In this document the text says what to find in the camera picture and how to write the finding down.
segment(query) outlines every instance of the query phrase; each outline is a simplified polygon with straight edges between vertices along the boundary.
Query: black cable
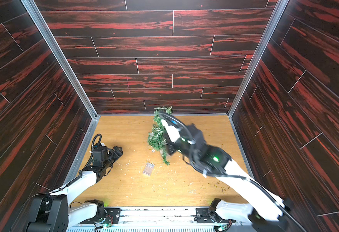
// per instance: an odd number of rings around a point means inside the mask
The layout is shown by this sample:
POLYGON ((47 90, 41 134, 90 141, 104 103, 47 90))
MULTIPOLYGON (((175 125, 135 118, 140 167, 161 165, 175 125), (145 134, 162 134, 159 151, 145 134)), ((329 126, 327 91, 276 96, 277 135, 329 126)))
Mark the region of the black cable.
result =
MULTIPOLYGON (((75 202, 71 202, 71 203, 70 203, 70 208, 71 208, 71 205, 72 205, 73 203, 75 203, 75 202)), ((82 203, 80 203, 80 202, 77 202, 77 203, 79 203, 79 204, 83 205, 83 204, 82 204, 82 203)))

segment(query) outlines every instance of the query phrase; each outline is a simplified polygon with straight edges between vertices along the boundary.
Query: metal frame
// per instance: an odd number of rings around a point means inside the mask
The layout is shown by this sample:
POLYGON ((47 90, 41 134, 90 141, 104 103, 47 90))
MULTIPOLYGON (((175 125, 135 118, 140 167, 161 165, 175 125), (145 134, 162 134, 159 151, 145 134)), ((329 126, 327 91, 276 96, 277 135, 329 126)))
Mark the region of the metal frame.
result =
POLYGON ((276 25, 278 25, 278 22, 283 15, 284 9, 286 8, 289 0, 279 0, 276 4, 273 13, 271 14, 270 20, 266 25, 265 31, 261 37, 260 43, 258 44, 256 51, 253 54, 251 63, 249 64, 246 74, 244 75, 243 81, 241 82, 240 88, 234 98, 234 102, 231 105, 231 108, 229 110, 228 116, 230 118, 230 121, 232 121, 232 115, 234 114, 241 97, 243 96, 244 92, 246 91, 247 85, 249 81, 252 78, 252 75, 260 61, 260 58, 262 57, 262 54, 264 53, 267 44, 269 43, 269 40, 271 36, 273 35, 273 32, 276 28, 276 25))
POLYGON ((71 82, 71 85, 74 87, 78 96, 82 100, 91 118, 95 119, 97 116, 96 110, 93 108, 92 103, 88 99, 87 94, 85 93, 81 84, 79 83, 77 76, 75 75, 74 71, 70 67, 70 64, 67 61, 64 53, 61 51, 60 46, 57 44, 55 37, 53 36, 50 28, 48 27, 46 21, 44 20, 36 3, 34 2, 34 0, 21 0, 21 2, 23 3, 31 19, 37 26, 44 40, 48 44, 52 53, 56 57, 57 62, 60 64, 61 68, 64 70, 65 75, 68 77, 69 81, 71 82))
POLYGON ((75 178, 75 176, 78 173, 79 167, 82 164, 83 161, 83 157, 85 155, 85 151, 87 151, 88 146, 90 144, 90 141, 92 140, 93 137, 93 133, 96 130, 97 127, 97 123, 100 120, 100 117, 96 117, 95 119, 91 120, 90 125, 88 126, 87 131, 85 132, 85 136, 84 139, 82 141, 82 144, 80 145, 77 155, 74 158, 74 161, 69 169, 68 174, 66 175, 66 178, 64 180, 64 184, 68 183, 69 181, 71 181, 72 179, 75 178))

